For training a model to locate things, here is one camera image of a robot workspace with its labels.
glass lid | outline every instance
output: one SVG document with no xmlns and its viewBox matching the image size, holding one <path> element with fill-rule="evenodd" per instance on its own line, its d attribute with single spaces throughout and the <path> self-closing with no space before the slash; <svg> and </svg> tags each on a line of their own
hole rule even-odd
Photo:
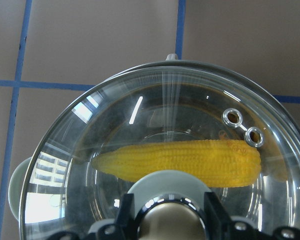
<svg viewBox="0 0 300 240">
<path fill-rule="evenodd" d="M 198 177 L 264 233 L 300 229 L 300 131 L 286 110 L 235 72 L 166 61 L 107 79 L 55 121 L 25 177 L 21 238 L 82 238 L 116 216 L 135 181 L 163 169 Z"/>
</svg>

metal ring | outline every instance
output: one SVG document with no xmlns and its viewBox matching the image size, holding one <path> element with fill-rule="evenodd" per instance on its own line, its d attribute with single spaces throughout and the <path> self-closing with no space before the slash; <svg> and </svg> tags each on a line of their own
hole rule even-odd
<svg viewBox="0 0 300 240">
<path fill-rule="evenodd" d="M 230 128 L 238 128 L 243 122 L 243 117 L 240 111 L 235 108 L 228 108 L 222 113 L 223 122 Z"/>
<path fill-rule="evenodd" d="M 244 139 L 247 144 L 249 144 L 251 147 L 254 147 L 254 148 L 261 147 L 265 142 L 264 134 L 256 126 L 250 127 L 245 132 Z"/>
</svg>

transparent lid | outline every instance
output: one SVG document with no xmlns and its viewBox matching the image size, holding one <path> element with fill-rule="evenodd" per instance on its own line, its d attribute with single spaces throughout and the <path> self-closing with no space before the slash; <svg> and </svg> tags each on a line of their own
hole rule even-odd
<svg viewBox="0 0 300 240">
<path fill-rule="evenodd" d="M 265 90 L 230 70 L 188 61 L 128 69 L 75 100 L 37 147 L 20 204 L 23 239 L 59 231 L 80 237 L 114 218 L 134 184 L 96 170 L 91 161 L 128 145 L 242 140 L 255 148 L 261 172 L 253 184 L 213 187 L 231 216 L 262 232 L 300 229 L 300 132 Z"/>
</svg>

corn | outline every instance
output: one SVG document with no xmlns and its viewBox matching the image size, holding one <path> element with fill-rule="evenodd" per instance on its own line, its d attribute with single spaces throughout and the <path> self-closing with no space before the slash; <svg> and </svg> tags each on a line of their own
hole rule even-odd
<svg viewBox="0 0 300 240">
<path fill-rule="evenodd" d="M 91 165 L 130 182 L 159 170 L 179 170 L 216 188 L 251 185 L 261 171 L 257 149 L 230 139 L 128 145 L 94 157 Z"/>
</svg>

pot handle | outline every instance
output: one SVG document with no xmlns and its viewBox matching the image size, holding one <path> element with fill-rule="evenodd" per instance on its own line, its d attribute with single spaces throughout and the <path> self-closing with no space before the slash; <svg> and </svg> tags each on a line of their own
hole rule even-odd
<svg viewBox="0 0 300 240">
<path fill-rule="evenodd" d="M 31 157 L 21 162 L 13 171 L 8 188 L 8 201 L 14 218 L 19 220 L 19 203 L 21 199 L 22 186 Z"/>
</svg>

